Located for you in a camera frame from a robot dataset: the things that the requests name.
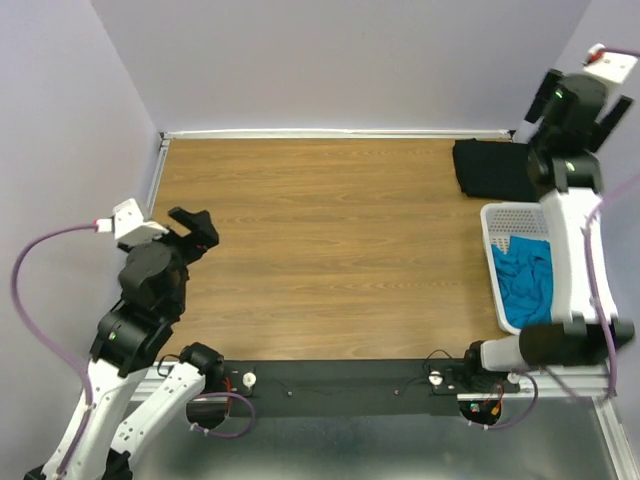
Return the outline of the black t shirt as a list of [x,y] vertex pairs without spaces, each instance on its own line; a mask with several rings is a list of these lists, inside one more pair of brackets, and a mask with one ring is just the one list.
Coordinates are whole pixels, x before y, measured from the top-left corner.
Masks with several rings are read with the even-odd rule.
[[460,190],[468,197],[536,202],[527,173],[524,144],[477,139],[456,140],[452,149]]

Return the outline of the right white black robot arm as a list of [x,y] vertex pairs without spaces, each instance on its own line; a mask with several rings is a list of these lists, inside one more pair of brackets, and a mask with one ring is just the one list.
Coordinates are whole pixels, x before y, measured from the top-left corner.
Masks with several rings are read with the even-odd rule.
[[471,344],[459,370],[467,389],[485,390],[496,372],[607,363],[607,394],[614,395],[616,352],[633,340],[635,327],[620,318],[607,283],[598,220],[609,199],[596,153],[632,104],[622,96],[601,113],[630,72],[590,65],[573,74],[551,70],[541,83],[525,117],[538,126],[526,144],[526,166],[549,234],[551,321]]

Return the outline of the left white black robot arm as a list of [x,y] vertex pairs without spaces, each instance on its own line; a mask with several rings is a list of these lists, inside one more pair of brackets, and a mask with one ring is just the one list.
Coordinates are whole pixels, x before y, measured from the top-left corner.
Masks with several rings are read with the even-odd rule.
[[110,217],[82,225],[84,231],[112,235],[126,254],[118,274],[120,297],[99,321],[85,363],[35,325],[18,292],[27,254],[58,234],[31,241],[18,255],[10,280],[14,307],[31,333],[81,381],[78,403],[60,443],[26,478],[130,479],[137,455],[177,411],[198,394],[214,393],[223,382],[223,356],[194,343],[182,350],[161,385],[132,414],[126,412],[186,310],[190,265],[219,243],[208,211],[174,207],[168,215],[186,234],[154,221],[134,199],[116,206]]

